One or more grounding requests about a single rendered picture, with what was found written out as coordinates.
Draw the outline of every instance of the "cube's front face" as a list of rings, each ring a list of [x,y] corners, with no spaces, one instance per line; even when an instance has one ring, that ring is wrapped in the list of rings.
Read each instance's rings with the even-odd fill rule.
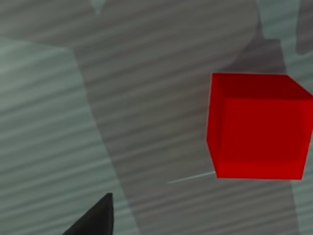
[[[225,85],[219,84],[222,80],[213,78],[212,81],[207,138],[217,176],[301,179],[312,132],[307,112],[312,108],[312,101],[307,102],[303,96],[286,99],[284,90],[279,92],[285,98],[271,98],[265,94],[266,98],[262,99],[260,91],[257,98],[231,97],[223,90]],[[222,118],[217,118],[216,111],[223,114]]]

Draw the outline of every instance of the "black triangular object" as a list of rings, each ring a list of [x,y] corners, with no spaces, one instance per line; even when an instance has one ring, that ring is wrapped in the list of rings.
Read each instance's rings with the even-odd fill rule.
[[[113,195],[107,193],[63,235],[113,235]]]

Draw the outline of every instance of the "white line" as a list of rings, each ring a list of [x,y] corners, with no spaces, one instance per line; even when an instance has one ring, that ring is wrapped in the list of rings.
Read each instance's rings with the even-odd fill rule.
[[[168,184],[174,184],[174,183],[178,183],[178,182],[181,182],[181,181],[192,180],[192,179],[195,179],[195,178],[199,178],[199,177],[203,177],[203,176],[207,176],[207,175],[212,175],[212,174],[215,174],[215,171],[203,173],[203,174],[200,174],[200,175],[193,175],[193,176],[189,176],[189,177],[182,178],[182,179],[179,179],[179,180],[169,181],[167,183]]]

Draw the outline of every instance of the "cube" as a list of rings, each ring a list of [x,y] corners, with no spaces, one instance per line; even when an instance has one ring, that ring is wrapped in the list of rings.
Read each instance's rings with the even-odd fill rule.
[[[313,96],[282,74],[213,73],[206,141],[218,178],[301,180]]]

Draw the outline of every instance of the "red box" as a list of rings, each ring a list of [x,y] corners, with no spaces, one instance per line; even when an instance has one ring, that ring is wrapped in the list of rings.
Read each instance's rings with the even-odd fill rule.
[[[218,178],[301,180],[313,96],[287,75],[213,73],[207,144]]]

